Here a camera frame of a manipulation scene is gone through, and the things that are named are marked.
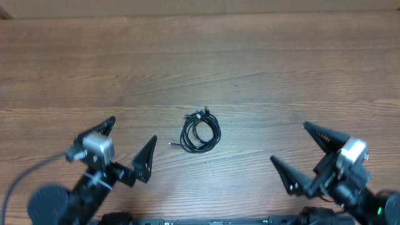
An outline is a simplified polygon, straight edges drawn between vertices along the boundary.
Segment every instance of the robotic arm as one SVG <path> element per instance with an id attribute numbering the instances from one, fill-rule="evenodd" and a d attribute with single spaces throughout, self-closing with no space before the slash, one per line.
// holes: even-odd
<path id="1" fill-rule="evenodd" d="M 144 183 L 149 180 L 157 137 L 153 136 L 133 159 L 134 170 L 131 170 L 112 162 L 114 144 L 108 135 L 114 123 L 115 117 L 110 117 L 76 136 L 66 159 L 81 160 L 87 165 L 87 170 L 72 191 L 48 185 L 32 195 L 27 211 L 33 225 L 88 224 L 117 181 L 133 187 L 137 179 Z M 119 221 L 129 217 L 130 214 L 120 214 L 112 220 L 115 224 L 122 224 Z"/>
<path id="2" fill-rule="evenodd" d="M 373 194 L 366 186 L 371 178 L 363 166 L 368 159 L 367 144 L 355 137 L 305 122 L 303 127 L 325 152 L 313 169 L 311 180 L 275 156 L 275 165 L 290 195 L 311 199 L 330 195 L 336 204 L 362 225 L 400 224 L 400 193 L 381 191 Z"/>

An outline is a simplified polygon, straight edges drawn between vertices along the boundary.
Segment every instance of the black metal bracket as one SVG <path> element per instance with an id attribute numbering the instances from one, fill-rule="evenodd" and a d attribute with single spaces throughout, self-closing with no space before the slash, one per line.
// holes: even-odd
<path id="1" fill-rule="evenodd" d="M 289 195 L 305 195 L 307 198 L 314 198 L 328 193 L 326 188 L 328 188 L 334 176 L 337 175 L 335 173 L 335 162 L 338 158 L 337 151 L 345 145 L 350 135 L 329 130 L 311 122 L 305 122 L 303 128 L 326 154 L 314 168 L 314 172 L 317 174 L 314 180 L 311 180 L 275 156 L 271 156 L 271 161 L 281 176 Z"/>
<path id="2" fill-rule="evenodd" d="M 119 181 L 132 187 L 135 180 L 138 179 L 147 183 L 151 177 L 151 168 L 153 163 L 154 148 L 156 147 L 157 136 L 153 136 L 150 141 L 132 160 L 134 170 L 129 169 L 117 162 L 111 164 L 111 167 L 118 170 Z"/>
<path id="3" fill-rule="evenodd" d="M 110 135 L 110 132 L 113 129 L 115 121 L 116 121 L 115 117 L 111 116 L 110 118 L 108 118 L 104 122 L 102 122 L 101 124 L 98 124 L 97 126 L 94 126 L 90 129 L 82 132 L 81 134 L 78 134 L 75 137 L 74 144 L 76 144 L 76 143 L 82 144 L 83 138 L 92 132 L 99 132 L 105 136 Z"/>

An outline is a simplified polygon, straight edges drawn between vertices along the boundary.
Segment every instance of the cable connector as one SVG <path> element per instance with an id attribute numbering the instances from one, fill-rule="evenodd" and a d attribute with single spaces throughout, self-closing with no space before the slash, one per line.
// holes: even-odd
<path id="1" fill-rule="evenodd" d="M 206 115 L 207 115 L 207 116 L 210 115 L 210 110 L 208 109 L 208 106 L 206 106 Z"/>
<path id="2" fill-rule="evenodd" d="M 178 144 L 178 143 L 168 143 L 169 145 L 172 145 L 172 146 L 182 146 L 181 144 Z"/>
<path id="3" fill-rule="evenodd" d="M 203 146 L 204 146 L 204 144 L 200 144 L 199 146 L 196 147 L 196 149 L 199 149 L 199 148 L 201 148 Z"/>
<path id="4" fill-rule="evenodd" d="M 199 113 L 200 115 L 203 115 L 203 114 L 204 114 L 203 110 L 201 110 L 201 109 L 196 109 L 196 111 L 197 111 L 197 113 Z"/>

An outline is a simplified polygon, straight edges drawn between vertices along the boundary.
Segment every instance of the black wire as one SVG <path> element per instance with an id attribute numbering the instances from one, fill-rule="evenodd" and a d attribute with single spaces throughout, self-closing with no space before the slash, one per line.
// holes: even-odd
<path id="1" fill-rule="evenodd" d="M 322 199 L 323 201 L 326 201 L 327 203 L 333 203 L 333 201 L 330 201 L 326 198 L 324 198 L 323 196 L 319 196 L 320 199 Z"/>
<path id="2" fill-rule="evenodd" d="M 196 126 L 205 122 L 212 130 L 212 138 L 209 141 L 203 141 L 197 132 Z M 189 139 L 189 132 L 192 130 L 194 137 L 200 141 L 200 145 L 194 145 Z M 209 113 L 206 108 L 206 112 L 198 111 L 191 115 L 186 115 L 186 121 L 183 125 L 180 144 L 170 143 L 171 145 L 181 146 L 188 153 L 205 153 L 212 150 L 215 145 L 221 140 L 221 128 L 219 127 L 218 120 L 215 116 Z"/>
<path id="3" fill-rule="evenodd" d="M 38 162 L 37 164 L 31 166 L 27 170 L 25 170 L 23 173 L 21 173 L 10 185 L 10 187 L 7 190 L 6 196 L 4 197 L 4 201 L 2 202 L 2 213 L 1 213 L 1 225 L 6 225 L 5 220 L 6 220 L 6 208 L 7 208 L 7 203 L 9 198 L 11 197 L 11 193 L 13 192 L 13 189 L 18 185 L 18 183 L 24 179 L 27 175 L 29 175 L 31 172 L 41 168 L 42 166 L 45 166 L 52 161 L 56 160 L 57 158 L 65 155 L 65 152 L 59 153 L 57 155 L 51 156 L 48 159 L 45 159 L 43 161 Z"/>

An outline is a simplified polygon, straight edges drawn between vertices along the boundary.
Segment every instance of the wooden table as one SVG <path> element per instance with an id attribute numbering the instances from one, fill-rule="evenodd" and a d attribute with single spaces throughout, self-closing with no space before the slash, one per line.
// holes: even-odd
<path id="1" fill-rule="evenodd" d="M 97 218 L 259 218 L 334 204 L 290 197 L 271 155 L 313 176 L 322 158 L 303 121 L 366 140 L 369 187 L 399 189 L 398 12 L 111 17 L 0 21 L 0 199 L 25 168 L 66 150 L 116 116 L 116 160 L 130 165 L 158 135 L 152 177 L 117 184 Z M 221 142 L 189 154 L 183 115 L 208 105 Z M 72 188 L 84 171 L 64 160 L 15 190 L 7 224 L 46 183 Z"/>

